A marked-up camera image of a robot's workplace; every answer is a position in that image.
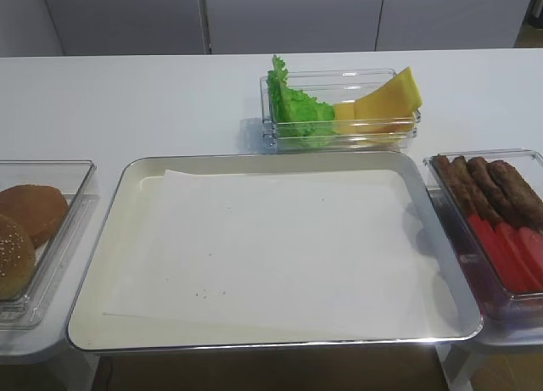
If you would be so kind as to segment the clear patty and tomato container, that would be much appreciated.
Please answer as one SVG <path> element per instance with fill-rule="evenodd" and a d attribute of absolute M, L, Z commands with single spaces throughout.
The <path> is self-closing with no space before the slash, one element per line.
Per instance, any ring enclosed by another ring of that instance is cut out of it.
<path fill-rule="evenodd" d="M 542 316 L 542 156 L 527 149 L 424 160 L 441 220 L 483 312 Z"/>

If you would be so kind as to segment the white parchment paper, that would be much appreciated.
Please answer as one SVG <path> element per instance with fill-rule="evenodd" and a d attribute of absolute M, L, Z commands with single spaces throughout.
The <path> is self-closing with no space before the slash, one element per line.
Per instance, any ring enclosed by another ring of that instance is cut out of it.
<path fill-rule="evenodd" d="M 106 312 L 319 338 L 462 331 L 422 180 L 168 170 Z"/>

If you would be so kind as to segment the clear bun container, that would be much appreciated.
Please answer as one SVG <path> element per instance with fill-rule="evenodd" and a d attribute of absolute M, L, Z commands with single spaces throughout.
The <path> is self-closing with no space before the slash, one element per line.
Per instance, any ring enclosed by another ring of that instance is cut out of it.
<path fill-rule="evenodd" d="M 1 328 L 30 330 L 42 320 L 64 269 L 75 252 L 98 197 L 94 194 L 95 164 L 90 160 L 4 160 L 1 191 L 18 185 L 56 187 L 69 209 L 53 237 L 35 247 L 35 270 L 19 297 L 1 300 Z"/>

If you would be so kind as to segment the brown meat patty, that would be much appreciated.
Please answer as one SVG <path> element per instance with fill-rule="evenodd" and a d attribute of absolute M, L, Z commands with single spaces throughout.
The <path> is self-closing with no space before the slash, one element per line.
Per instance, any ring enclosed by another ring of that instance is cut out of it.
<path fill-rule="evenodd" d="M 466 217 L 472 215 L 479 216 L 469 194 L 456 175 L 454 167 L 452 166 L 452 161 L 449 161 L 446 156 L 440 154 L 434 157 L 434 164 L 439 169 L 442 179 L 457 201 L 462 213 Z"/>
<path fill-rule="evenodd" d="M 477 210 L 479 217 L 482 220 L 488 221 L 492 226 L 495 226 L 503 221 L 501 216 L 494 210 L 483 191 L 479 188 L 475 180 L 467 169 L 467 161 L 464 156 L 457 156 L 452 161 L 452 166 L 462 185 L 473 202 L 474 208 Z"/>
<path fill-rule="evenodd" d="M 490 175 L 489 163 L 483 157 L 474 157 L 467 162 L 470 175 L 477 183 L 494 211 L 514 228 L 528 226 L 527 221 L 514 208 L 506 194 Z"/>
<path fill-rule="evenodd" d="M 488 164 L 488 171 L 527 225 L 542 233 L 542 199 L 517 169 L 504 160 Z"/>

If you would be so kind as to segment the red tomato slice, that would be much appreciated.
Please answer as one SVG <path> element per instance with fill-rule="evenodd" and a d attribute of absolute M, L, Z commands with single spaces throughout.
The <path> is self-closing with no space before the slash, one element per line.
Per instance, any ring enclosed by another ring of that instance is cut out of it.
<path fill-rule="evenodd" d="M 518 268 L 521 271 L 523 278 L 525 279 L 525 286 L 529 293 L 541 293 L 542 292 L 542 281 L 540 282 L 534 276 L 534 274 L 529 270 L 526 264 L 523 261 L 523 256 L 521 255 L 518 237 L 518 229 L 513 228 L 509 224 L 502 222 L 496 228 L 495 232 L 499 235 L 505 242 L 505 245 L 508 247 L 509 251 L 512 253 L 512 258 L 518 264 Z"/>
<path fill-rule="evenodd" d="M 523 261 L 535 278 L 542 281 L 542 236 L 528 227 L 517 231 Z"/>
<path fill-rule="evenodd" d="M 483 226 L 495 247 L 492 263 L 505 288 L 512 293 L 540 292 L 542 284 L 523 262 L 514 228 L 505 222 L 492 226 L 488 221 L 483 221 Z"/>
<path fill-rule="evenodd" d="M 505 250 L 500 245 L 490 223 L 476 215 L 468 217 L 467 220 L 481 242 L 503 286 L 512 293 L 524 293 L 526 287 L 523 278 L 510 266 Z"/>

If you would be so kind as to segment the plain brown bun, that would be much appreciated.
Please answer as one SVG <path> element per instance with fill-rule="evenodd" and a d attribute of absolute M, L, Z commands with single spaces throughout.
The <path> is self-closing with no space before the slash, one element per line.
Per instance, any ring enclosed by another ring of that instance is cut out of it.
<path fill-rule="evenodd" d="M 1 191 L 1 214 L 21 225 L 36 249 L 54 236 L 68 209 L 56 187 L 26 184 Z"/>

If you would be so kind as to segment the silver metal tray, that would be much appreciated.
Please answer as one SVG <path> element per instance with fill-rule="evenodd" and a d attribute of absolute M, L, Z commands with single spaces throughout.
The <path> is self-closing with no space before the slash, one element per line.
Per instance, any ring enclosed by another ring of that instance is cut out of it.
<path fill-rule="evenodd" d="M 450 290 L 462 326 L 449 338 L 319 338 L 278 329 L 197 323 L 166 318 L 118 316 L 106 312 L 160 183 L 168 170 L 196 176 L 284 175 L 289 173 L 394 170 L 422 180 L 438 229 L 446 242 L 436 254 L 439 272 Z M 122 171 L 98 236 L 85 278 L 71 311 L 67 335 L 79 349 L 115 353 L 151 349 L 296 348 L 335 344 L 401 344 L 462 341 L 474 337 L 483 318 L 451 241 L 445 234 L 415 162 L 390 151 L 360 153 L 253 154 L 141 158 Z"/>

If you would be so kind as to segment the brown meat patty leftmost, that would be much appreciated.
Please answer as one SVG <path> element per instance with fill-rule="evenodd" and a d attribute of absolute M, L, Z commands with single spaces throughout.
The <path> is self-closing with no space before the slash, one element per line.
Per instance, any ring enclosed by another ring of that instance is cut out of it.
<path fill-rule="evenodd" d="M 442 179 L 457 201 L 462 213 L 466 217 L 472 215 L 479 216 L 469 194 L 456 175 L 454 167 L 452 166 L 452 161 L 449 161 L 446 156 L 440 154 L 434 157 L 434 164 L 439 169 Z"/>

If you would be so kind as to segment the green lettuce leaves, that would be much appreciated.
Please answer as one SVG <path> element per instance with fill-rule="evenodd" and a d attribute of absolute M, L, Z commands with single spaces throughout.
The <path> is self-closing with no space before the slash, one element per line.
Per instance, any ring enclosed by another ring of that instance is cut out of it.
<path fill-rule="evenodd" d="M 333 129 L 333 106 L 290 87 L 285 61 L 276 54 L 271 61 L 266 84 L 271 114 L 277 124 L 278 149 L 286 152 L 329 148 L 337 135 Z"/>

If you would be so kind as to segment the brown meat patty front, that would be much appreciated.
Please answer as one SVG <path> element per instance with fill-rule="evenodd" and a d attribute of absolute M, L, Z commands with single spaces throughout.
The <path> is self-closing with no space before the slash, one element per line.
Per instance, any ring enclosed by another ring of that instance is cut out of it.
<path fill-rule="evenodd" d="M 542 233 L 542 199 L 517 169 L 504 160 L 488 164 L 488 171 L 527 225 Z"/>

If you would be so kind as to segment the red tomato slice leftmost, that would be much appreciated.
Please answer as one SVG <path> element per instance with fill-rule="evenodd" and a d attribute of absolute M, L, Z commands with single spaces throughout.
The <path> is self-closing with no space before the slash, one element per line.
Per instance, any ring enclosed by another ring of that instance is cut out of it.
<path fill-rule="evenodd" d="M 505 250 L 500 245 L 490 223 L 476 215 L 468 217 L 467 220 L 481 242 L 503 286 L 512 293 L 524 293 L 526 287 L 523 278 L 510 266 Z"/>

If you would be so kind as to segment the small yellow cheese slice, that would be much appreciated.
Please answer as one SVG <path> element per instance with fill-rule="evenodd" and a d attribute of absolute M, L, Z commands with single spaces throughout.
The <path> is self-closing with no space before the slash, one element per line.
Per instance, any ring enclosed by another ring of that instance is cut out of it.
<path fill-rule="evenodd" d="M 334 110 L 334 130 L 340 135 L 349 135 L 356 132 L 355 108 L 353 102 L 336 103 Z"/>

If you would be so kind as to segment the clear lettuce and cheese container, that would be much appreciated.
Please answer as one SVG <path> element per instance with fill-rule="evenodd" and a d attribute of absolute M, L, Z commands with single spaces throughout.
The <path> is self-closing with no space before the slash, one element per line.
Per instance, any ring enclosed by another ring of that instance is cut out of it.
<path fill-rule="evenodd" d="M 301 71 L 290 73 L 287 84 L 315 98 L 318 103 L 333 106 L 353 103 L 375 92 L 395 76 L 392 69 Z M 329 121 L 280 123 L 266 76 L 260 78 L 260 99 L 263 142 L 266 148 L 277 154 L 363 149 L 400 151 L 417 136 L 421 118 L 420 112 L 415 110 L 407 117 L 355 120 L 349 116 L 342 120 L 340 115 L 346 110 L 340 109 Z"/>

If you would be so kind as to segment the sesame seed bun top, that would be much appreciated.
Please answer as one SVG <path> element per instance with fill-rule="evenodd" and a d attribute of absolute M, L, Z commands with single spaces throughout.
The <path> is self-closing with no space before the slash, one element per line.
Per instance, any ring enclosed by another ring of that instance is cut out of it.
<path fill-rule="evenodd" d="M 20 296 L 35 270 L 35 248 L 26 231 L 1 215 L 1 300 Z"/>

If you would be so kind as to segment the red tomato slice front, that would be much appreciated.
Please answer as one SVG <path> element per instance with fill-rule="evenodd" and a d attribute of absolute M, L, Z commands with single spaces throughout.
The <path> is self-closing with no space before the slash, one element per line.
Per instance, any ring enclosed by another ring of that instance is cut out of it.
<path fill-rule="evenodd" d="M 542 236 L 528 227 L 517 231 L 523 261 L 535 278 L 542 281 Z"/>

